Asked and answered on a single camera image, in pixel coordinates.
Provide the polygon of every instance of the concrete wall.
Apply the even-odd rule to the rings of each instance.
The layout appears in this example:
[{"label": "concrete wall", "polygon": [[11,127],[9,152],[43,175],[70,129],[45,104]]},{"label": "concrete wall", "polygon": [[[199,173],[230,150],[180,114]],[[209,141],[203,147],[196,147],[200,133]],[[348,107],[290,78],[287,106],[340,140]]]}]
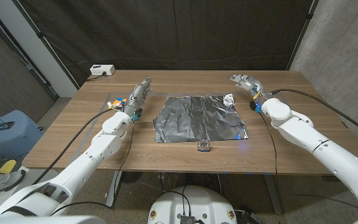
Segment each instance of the concrete wall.
[{"label": "concrete wall", "polygon": [[[358,122],[358,1],[320,0],[290,69]],[[358,127],[342,120],[358,137]]]}]

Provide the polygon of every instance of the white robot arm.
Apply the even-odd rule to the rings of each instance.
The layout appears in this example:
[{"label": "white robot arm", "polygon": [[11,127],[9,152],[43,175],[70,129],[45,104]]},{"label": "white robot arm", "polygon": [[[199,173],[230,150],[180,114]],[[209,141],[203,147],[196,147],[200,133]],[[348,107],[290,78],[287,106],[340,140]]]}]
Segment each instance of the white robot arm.
[{"label": "white robot arm", "polygon": [[[103,123],[102,130],[92,139],[90,147],[55,178],[28,186],[0,206],[0,217],[47,217],[56,209],[71,203],[105,159],[114,155],[126,136],[126,128],[141,112],[147,95],[151,92],[151,78],[137,85],[124,105]],[[64,214],[66,209],[54,216]]]},{"label": "white robot arm", "polygon": [[273,98],[255,77],[233,75],[230,79],[251,92],[256,108],[272,120],[271,125],[287,141],[310,152],[358,199],[358,157],[315,130],[307,116]]}]

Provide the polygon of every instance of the aluminum foil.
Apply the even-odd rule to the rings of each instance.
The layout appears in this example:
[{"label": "aluminum foil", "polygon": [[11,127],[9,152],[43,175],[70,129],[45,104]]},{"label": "aluminum foil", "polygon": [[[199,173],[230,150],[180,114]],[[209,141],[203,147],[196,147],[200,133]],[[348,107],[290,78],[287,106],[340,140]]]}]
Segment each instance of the aluminum foil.
[{"label": "aluminum foil", "polygon": [[168,97],[153,127],[157,143],[248,138],[232,94]]}]

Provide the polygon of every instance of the black backdrop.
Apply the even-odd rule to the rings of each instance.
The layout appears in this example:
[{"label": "black backdrop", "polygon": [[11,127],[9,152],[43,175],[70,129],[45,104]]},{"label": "black backdrop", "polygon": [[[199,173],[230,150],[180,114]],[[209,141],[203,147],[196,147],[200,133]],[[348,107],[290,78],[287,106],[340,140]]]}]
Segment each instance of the black backdrop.
[{"label": "black backdrop", "polygon": [[20,0],[82,85],[116,69],[285,70],[312,0]]}]

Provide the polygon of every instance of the blue container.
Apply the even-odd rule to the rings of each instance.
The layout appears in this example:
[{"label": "blue container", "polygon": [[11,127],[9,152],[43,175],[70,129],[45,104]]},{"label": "blue container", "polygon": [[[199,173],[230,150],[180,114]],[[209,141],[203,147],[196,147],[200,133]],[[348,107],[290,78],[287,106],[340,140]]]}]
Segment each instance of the blue container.
[{"label": "blue container", "polygon": [[14,110],[0,117],[0,157],[25,157],[43,135],[39,126],[25,113]]}]

